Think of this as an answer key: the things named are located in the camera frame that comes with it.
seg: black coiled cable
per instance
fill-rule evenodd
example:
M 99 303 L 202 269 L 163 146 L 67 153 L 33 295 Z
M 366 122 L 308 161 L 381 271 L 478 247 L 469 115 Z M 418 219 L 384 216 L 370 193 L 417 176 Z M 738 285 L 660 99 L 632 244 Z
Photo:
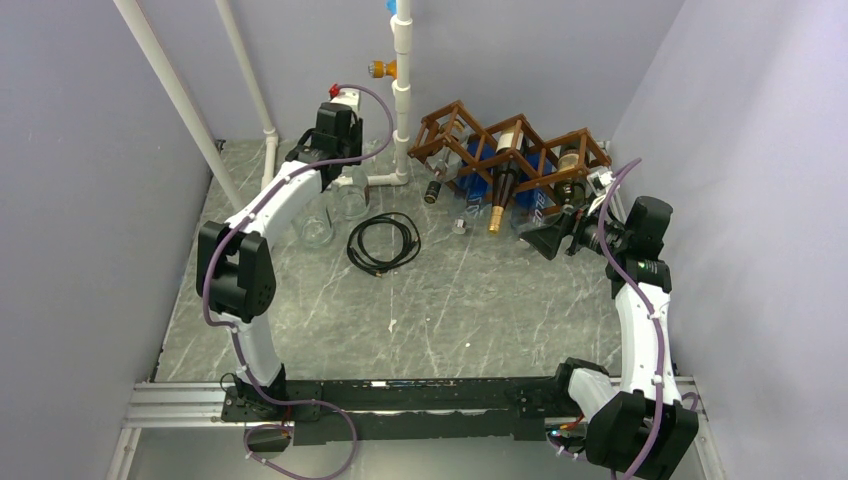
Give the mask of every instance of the black coiled cable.
M 392 218 L 394 215 L 405 218 L 409 223 L 409 226 Z M 403 242 L 400 253 L 388 261 L 372 257 L 365 250 L 365 245 L 362 242 L 365 229 L 372 225 L 378 225 L 381 223 L 397 228 L 400 231 L 401 240 Z M 358 250 L 354 248 L 354 239 L 356 240 L 356 246 L 359 248 Z M 415 226 L 415 223 L 408 215 L 400 212 L 387 212 L 371 217 L 357 225 L 353 231 L 350 232 L 350 236 L 347 238 L 347 258 L 349 258 L 350 262 L 356 265 L 357 268 L 363 272 L 374 275 L 375 277 L 382 277 L 383 274 L 389 270 L 406 265 L 418 256 L 419 252 L 421 252 L 421 234 L 418 233 L 418 227 Z

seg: gray marble tile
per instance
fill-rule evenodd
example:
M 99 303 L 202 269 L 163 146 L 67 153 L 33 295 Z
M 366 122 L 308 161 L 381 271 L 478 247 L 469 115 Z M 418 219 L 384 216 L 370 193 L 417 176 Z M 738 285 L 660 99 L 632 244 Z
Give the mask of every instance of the gray marble tile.
M 281 155 L 291 146 L 284 142 Z M 262 142 L 227 142 L 223 156 L 245 197 L 255 196 Z M 391 152 L 368 168 L 390 172 Z M 569 356 L 620 372 L 620 329 L 602 258 L 584 251 L 549 262 L 521 248 L 509 228 L 489 235 L 487 214 L 456 235 L 448 212 L 459 200 L 446 192 L 425 204 L 427 174 L 417 162 L 412 172 L 409 185 L 372 194 L 372 214 L 402 211 L 421 230 L 421 254 L 392 274 L 378 279 L 350 264 L 344 246 L 355 223 L 337 220 L 333 240 L 317 249 L 300 244 L 292 229 L 277 242 L 271 329 L 290 378 L 548 375 Z M 201 222 L 231 213 L 213 180 Z M 378 256 L 400 246 L 388 226 L 369 229 L 365 240 Z M 227 333 L 201 318 L 195 248 L 158 381 L 217 380 L 236 365 Z

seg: gray wall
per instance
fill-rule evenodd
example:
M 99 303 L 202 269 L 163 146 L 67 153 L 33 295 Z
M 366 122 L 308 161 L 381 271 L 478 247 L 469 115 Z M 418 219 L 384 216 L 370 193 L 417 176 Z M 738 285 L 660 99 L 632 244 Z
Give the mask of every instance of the gray wall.
M 106 474 L 209 176 L 112 2 L 2 2 L 0 477 Z
M 729 478 L 848 478 L 848 5 L 689 0 L 614 137 L 675 208 L 672 353 Z
M 333 83 L 361 83 L 391 99 L 391 82 L 366 71 L 373 59 L 394 58 L 385 0 L 232 3 L 286 138 L 314 124 Z M 487 125 L 523 112 L 543 136 L 588 126 L 609 139 L 682 3 L 412 0 L 412 131 L 459 98 Z M 262 137 L 215 2 L 142 4 L 213 134 Z M 383 114 L 363 103 L 366 137 L 378 137 Z

